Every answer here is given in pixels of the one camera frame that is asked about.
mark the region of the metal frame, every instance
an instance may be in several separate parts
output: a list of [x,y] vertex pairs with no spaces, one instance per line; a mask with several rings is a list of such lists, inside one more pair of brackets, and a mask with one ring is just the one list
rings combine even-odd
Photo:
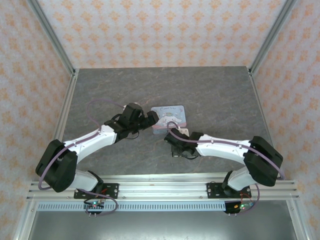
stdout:
[[26,203],[13,237],[14,240],[29,239],[31,228],[36,217],[37,208],[37,201],[29,201]]
[[[204,205],[211,203],[224,203],[230,200],[226,198],[209,200],[207,197],[206,183],[215,181],[222,182],[227,173],[183,173],[183,174],[146,174],[146,175],[106,175],[102,179],[107,183],[119,183],[118,199],[120,205],[143,206],[157,205],[165,206],[168,203],[179,206],[188,206],[193,204],[193,211],[223,211],[223,209],[204,209]],[[254,185],[251,187],[252,198],[257,197],[257,189]],[[275,186],[267,187],[259,185],[261,201],[286,200],[289,213],[292,219],[294,230],[298,240],[312,240],[310,230],[306,225],[305,218],[302,215],[302,204],[293,180],[277,181]],[[56,193],[53,190],[40,191],[38,182],[31,183],[27,195],[27,205],[22,213],[18,230],[15,234],[15,240],[28,239],[31,228],[36,216],[36,212],[43,211],[43,204],[47,205],[49,211],[61,211],[60,205],[78,206],[83,200],[74,199],[74,188],[68,188],[66,191]],[[108,211],[113,205],[110,202]],[[72,209],[74,211],[83,211],[83,209]],[[171,209],[170,211],[181,211],[180,209]]]
[[274,42],[275,38],[278,35],[278,32],[284,25],[287,17],[291,13],[291,10],[294,7],[296,2],[297,0],[287,0],[283,5],[283,8],[281,9],[279,16],[275,20],[258,54],[256,55],[251,67],[249,68],[249,71],[252,75],[258,70],[260,64],[262,63],[265,56],[267,55],[272,43]]
[[66,91],[66,94],[64,96],[63,104],[60,110],[60,117],[58,119],[58,122],[56,124],[53,139],[58,139],[62,141],[62,138],[64,136],[64,131],[67,123],[67,118],[70,110],[71,101],[74,95],[77,79],[78,79],[79,69],[76,69],[74,74],[71,76],[71,79],[69,81],[69,85]]
[[[79,70],[74,70],[70,59],[63,49],[58,37],[56,36],[52,26],[50,25],[44,11],[42,10],[37,0],[27,0],[30,7],[39,19],[44,31],[48,35],[51,43],[57,51],[66,69],[72,74],[70,84],[64,103],[61,108],[60,118],[57,123],[54,138],[61,140],[63,137],[68,113],[77,82]],[[254,89],[255,96],[265,123],[267,133],[272,141],[272,136],[269,132],[265,115],[259,100],[259,95],[254,83],[253,74],[257,71],[260,64],[267,55],[273,41],[278,32],[284,25],[291,9],[297,0],[287,0],[284,4],[279,16],[271,27],[262,47],[260,48],[252,66],[250,67],[249,75]],[[107,183],[120,183],[120,191],[118,194],[118,201],[120,203],[155,203],[179,201],[185,202],[194,201],[197,203],[206,203],[208,201],[206,184],[211,181],[222,182],[226,173],[187,173],[187,174],[154,174],[154,175],[111,175],[104,176],[102,179]],[[38,210],[39,202],[57,202],[76,203],[73,198],[74,189],[67,189],[62,193],[56,193],[53,190],[39,191],[37,187],[38,182],[32,182],[27,196],[27,204],[21,215],[14,239],[24,240],[28,239],[31,228]],[[293,227],[298,240],[312,240],[312,232],[306,224],[306,216],[303,211],[303,204],[300,201],[296,185],[294,181],[277,181],[274,187],[259,186],[261,190],[261,200],[286,200]],[[257,196],[255,186],[251,186],[251,194],[253,198]],[[214,201],[225,201],[227,199],[215,199]]]
[[[109,175],[102,176],[105,183],[118,183],[119,201],[207,201],[206,184],[212,181],[222,183],[226,172],[219,173],[178,173],[146,175]],[[297,200],[299,199],[295,182],[277,181],[275,186],[258,185],[260,200]],[[257,197],[257,188],[251,185],[252,198]],[[27,201],[83,201],[74,199],[74,188],[57,193],[52,189],[41,191],[38,182],[31,183]],[[216,198],[214,201],[228,201],[229,198]]]
[[253,91],[254,91],[254,95],[255,95],[256,101],[258,102],[258,106],[259,106],[259,109],[260,109],[260,112],[261,112],[261,115],[262,115],[262,119],[263,119],[263,122],[264,122],[266,133],[268,134],[268,136],[269,136],[269,138],[271,140],[271,145],[273,146],[273,142],[274,142],[273,141],[273,137],[271,136],[271,133],[270,133],[269,128],[268,128],[266,116],[265,116],[264,109],[262,108],[262,105],[261,105],[261,102],[260,102],[260,98],[259,98],[259,94],[258,94],[258,91],[257,91],[257,87],[256,87],[256,83],[255,83],[255,80],[254,80],[254,76],[251,75],[250,72],[249,72],[249,78],[250,78],[250,82],[252,84],[252,88],[253,88]]
[[287,200],[286,204],[290,213],[293,228],[298,240],[312,240],[316,239],[312,236],[312,231],[309,225],[306,224],[306,214],[304,211],[304,205],[301,201]]
[[61,42],[59,41],[57,35],[55,34],[55,31],[51,24],[49,23],[45,12],[43,11],[42,7],[40,6],[38,0],[27,0],[29,3],[31,9],[33,10],[34,14],[38,18],[43,30],[47,34],[50,42],[52,43],[54,49],[56,50],[57,54],[59,55],[61,61],[63,62],[63,65],[67,69],[67,71],[70,74],[73,74],[75,72],[75,69],[66,53],[64,50]]
[[[87,205],[81,201],[40,201],[38,212],[84,212]],[[103,207],[91,207],[90,211],[110,211],[113,201],[106,201]],[[117,212],[212,212],[225,211],[223,201],[118,201]]]

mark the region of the black robotic arm joint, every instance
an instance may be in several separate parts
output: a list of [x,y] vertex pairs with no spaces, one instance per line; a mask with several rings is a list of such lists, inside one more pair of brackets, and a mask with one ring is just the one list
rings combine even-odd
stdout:
[[[278,168],[281,167],[283,157],[264,138],[254,136],[250,147],[269,158]],[[249,150],[244,154],[244,163],[252,178],[259,184],[273,187],[278,178],[278,171],[262,157]]]
[[[204,134],[201,132],[193,132],[190,136],[187,136],[181,132],[179,132],[178,129],[173,128],[171,131],[177,135],[178,137],[186,140],[199,140],[201,136]],[[177,139],[172,134],[168,133],[164,140],[171,145],[171,151],[173,157],[197,157],[200,156],[200,154],[197,152],[196,147],[198,146],[197,143],[192,142],[185,142]]]
[[147,117],[144,115],[141,106],[130,102],[125,106],[122,114],[117,114],[117,117],[119,117],[118,120],[112,118],[106,121],[104,125],[111,127],[114,129],[114,132],[117,133],[115,140],[117,143],[127,138],[130,133],[135,134],[140,130],[145,130],[159,121],[158,115],[154,111],[149,111],[146,115]]
[[[51,141],[38,163],[35,173],[41,176],[54,156],[64,147],[65,144],[57,139]],[[44,177],[44,181],[57,193],[66,190],[73,182],[76,174],[78,156],[75,151],[67,149],[60,155],[60,159],[61,160],[54,161]]]

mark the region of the black wire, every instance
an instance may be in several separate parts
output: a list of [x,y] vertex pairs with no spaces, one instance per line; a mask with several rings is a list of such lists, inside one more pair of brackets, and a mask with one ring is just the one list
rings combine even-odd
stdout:
[[133,138],[125,138],[125,139],[128,139],[128,140],[133,140],[133,139],[136,139],[136,138],[138,138],[138,137],[139,137],[139,135],[140,135],[140,132],[138,131],[138,135],[137,135],[137,136],[135,136],[135,137],[133,137]]
[[180,150],[178,150],[179,154],[184,157],[185,159],[193,160],[196,159],[198,156],[195,157],[188,157],[187,155],[183,154]]
[[89,200],[91,200],[92,198],[88,198],[88,199],[85,199],[84,201],[83,201],[83,203],[84,204],[87,204],[87,205],[90,205],[90,204],[92,204],[92,202],[88,202]]
[[118,114],[116,114],[116,115],[114,115],[111,119],[112,120],[116,120],[118,117],[120,117],[121,116],[121,113],[118,113]]

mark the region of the wallpaper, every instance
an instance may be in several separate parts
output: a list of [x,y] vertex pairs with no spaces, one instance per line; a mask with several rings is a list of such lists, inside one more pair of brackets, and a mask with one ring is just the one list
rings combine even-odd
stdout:
[[16,231],[70,75],[26,0],[0,1],[0,239]]
[[75,68],[250,66],[285,0],[40,0]]
[[299,0],[254,76],[287,178],[320,236],[320,2]]

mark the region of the red wire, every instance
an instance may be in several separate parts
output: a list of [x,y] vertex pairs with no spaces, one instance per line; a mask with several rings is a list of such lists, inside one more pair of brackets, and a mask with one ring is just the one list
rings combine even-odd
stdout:
[[105,188],[105,189],[103,189],[102,191],[101,191],[101,193],[103,193],[103,192],[105,192],[105,191],[107,191],[108,190],[108,188]]
[[252,203],[254,202],[254,201],[252,201],[251,197],[250,197],[248,194],[242,193],[242,192],[241,192],[241,194],[242,194],[242,195],[241,195],[241,203],[242,203],[243,195],[247,196]]

